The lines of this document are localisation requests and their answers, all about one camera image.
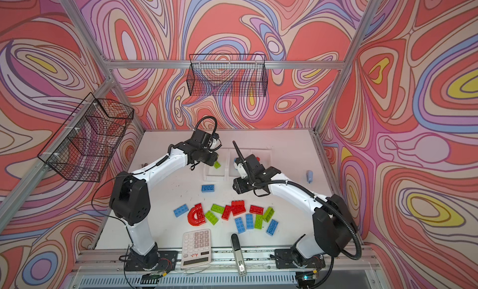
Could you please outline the red arch lego piece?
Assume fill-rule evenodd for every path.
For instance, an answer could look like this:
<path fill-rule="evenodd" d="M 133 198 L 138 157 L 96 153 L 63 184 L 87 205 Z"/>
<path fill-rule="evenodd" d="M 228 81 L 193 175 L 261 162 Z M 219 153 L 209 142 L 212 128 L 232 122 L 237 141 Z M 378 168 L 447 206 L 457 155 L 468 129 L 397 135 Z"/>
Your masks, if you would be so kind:
<path fill-rule="evenodd" d="M 196 204 L 187 215 L 188 223 L 191 226 L 201 226 L 206 223 L 204 210 L 202 204 Z"/>

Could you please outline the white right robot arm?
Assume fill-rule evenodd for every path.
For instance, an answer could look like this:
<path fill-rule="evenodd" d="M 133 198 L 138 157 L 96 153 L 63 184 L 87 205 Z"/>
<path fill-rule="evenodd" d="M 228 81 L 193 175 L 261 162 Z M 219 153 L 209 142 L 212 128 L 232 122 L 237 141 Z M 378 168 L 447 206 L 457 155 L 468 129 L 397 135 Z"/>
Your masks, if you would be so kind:
<path fill-rule="evenodd" d="M 309 215 L 313 234 L 302 235 L 290 248 L 290 262 L 304 267 L 317 255 L 328 255 L 335 259 L 340 254 L 352 260 L 362 258 L 362 245 L 358 228 L 345 201 L 338 195 L 325 196 L 308 190 L 292 181 L 275 167 L 265 168 L 251 154 L 244 157 L 236 142 L 233 142 L 238 158 L 235 166 L 240 176 L 234 179 L 233 189 L 238 194 L 258 190 L 265 197 L 277 196 Z"/>

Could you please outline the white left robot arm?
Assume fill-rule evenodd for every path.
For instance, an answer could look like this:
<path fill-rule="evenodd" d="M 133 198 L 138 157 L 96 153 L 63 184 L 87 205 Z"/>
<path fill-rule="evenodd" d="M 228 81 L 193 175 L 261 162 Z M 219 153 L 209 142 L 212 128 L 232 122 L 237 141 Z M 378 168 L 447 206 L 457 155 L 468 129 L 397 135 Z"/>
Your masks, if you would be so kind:
<path fill-rule="evenodd" d="M 142 270 L 159 264 L 158 245 L 151 235 L 148 214 L 151 210 L 149 190 L 166 177 L 189 166 L 203 163 L 213 166 L 222 146 L 219 134 L 195 129 L 190 139 L 168 147 L 168 152 L 152 164 L 133 173 L 121 172 L 115 178 L 109 207 L 126 225 L 132 247 L 128 259 Z"/>

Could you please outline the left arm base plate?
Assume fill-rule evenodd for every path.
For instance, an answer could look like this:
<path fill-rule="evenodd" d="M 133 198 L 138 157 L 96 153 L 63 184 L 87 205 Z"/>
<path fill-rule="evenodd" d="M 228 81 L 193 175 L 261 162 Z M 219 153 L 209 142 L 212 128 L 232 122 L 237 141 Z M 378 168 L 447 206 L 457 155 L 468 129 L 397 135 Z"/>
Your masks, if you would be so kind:
<path fill-rule="evenodd" d="M 134 250 L 128 253 L 124 263 L 127 272 L 166 271 L 176 268 L 178 262 L 176 250 L 152 250 L 147 255 L 139 255 Z"/>

